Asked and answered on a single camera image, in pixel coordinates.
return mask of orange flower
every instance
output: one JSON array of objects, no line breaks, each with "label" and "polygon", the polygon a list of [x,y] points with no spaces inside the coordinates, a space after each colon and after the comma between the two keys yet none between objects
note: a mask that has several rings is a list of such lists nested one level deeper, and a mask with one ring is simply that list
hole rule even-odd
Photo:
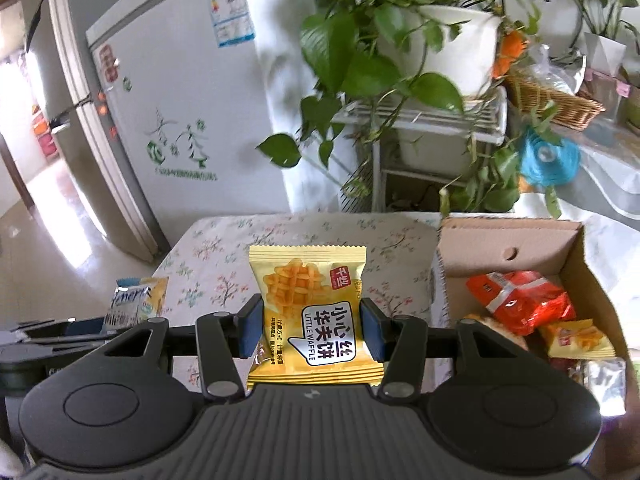
[{"label": "orange flower", "polygon": [[527,47],[527,38],[519,31],[514,30],[507,34],[502,40],[500,54],[494,64],[494,78],[502,77],[508,71],[514,61],[516,61]]}]

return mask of cardboard box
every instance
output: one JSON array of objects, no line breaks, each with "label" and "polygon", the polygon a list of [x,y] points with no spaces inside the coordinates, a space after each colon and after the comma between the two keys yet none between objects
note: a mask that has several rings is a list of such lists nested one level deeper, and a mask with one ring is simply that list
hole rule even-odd
[{"label": "cardboard box", "polygon": [[[617,355],[627,361],[626,415],[617,427],[601,436],[590,469],[603,478],[639,465],[636,375],[616,311],[585,263],[582,225],[551,219],[447,218],[440,228],[436,259],[450,323],[466,314],[488,315],[466,288],[466,279],[475,274],[536,270],[564,286],[578,319],[593,319],[607,334]],[[437,289],[434,300],[438,301]]]}]

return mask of gray ribbed panel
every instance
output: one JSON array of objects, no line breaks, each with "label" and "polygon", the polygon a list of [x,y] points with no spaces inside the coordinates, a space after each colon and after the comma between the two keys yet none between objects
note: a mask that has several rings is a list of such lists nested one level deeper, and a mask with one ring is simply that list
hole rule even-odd
[{"label": "gray ribbed panel", "polygon": [[[258,386],[239,404],[211,406],[155,462],[105,474],[49,465],[25,480],[495,480],[443,451],[410,408],[366,386]],[[588,480],[579,468],[544,477]]]}]

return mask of red sticker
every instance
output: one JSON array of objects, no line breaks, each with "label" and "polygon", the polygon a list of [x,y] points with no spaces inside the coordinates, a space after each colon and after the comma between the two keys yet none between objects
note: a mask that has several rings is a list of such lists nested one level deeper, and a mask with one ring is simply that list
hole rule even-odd
[{"label": "red sticker", "polygon": [[351,276],[349,275],[349,267],[347,266],[336,267],[329,272],[329,275],[331,276],[331,287],[333,290],[351,285]]},{"label": "red sticker", "polygon": [[104,69],[105,79],[109,83],[116,82],[118,80],[118,69],[111,45],[105,45],[100,49],[100,63]]}]

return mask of white speech bubble label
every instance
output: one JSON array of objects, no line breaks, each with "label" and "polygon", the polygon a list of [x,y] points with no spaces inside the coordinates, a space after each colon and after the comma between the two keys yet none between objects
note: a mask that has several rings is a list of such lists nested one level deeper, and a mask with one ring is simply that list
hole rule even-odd
[{"label": "white speech bubble label", "polygon": [[345,363],[356,357],[356,335],[348,301],[306,306],[302,310],[302,335],[288,341],[310,366]]}]

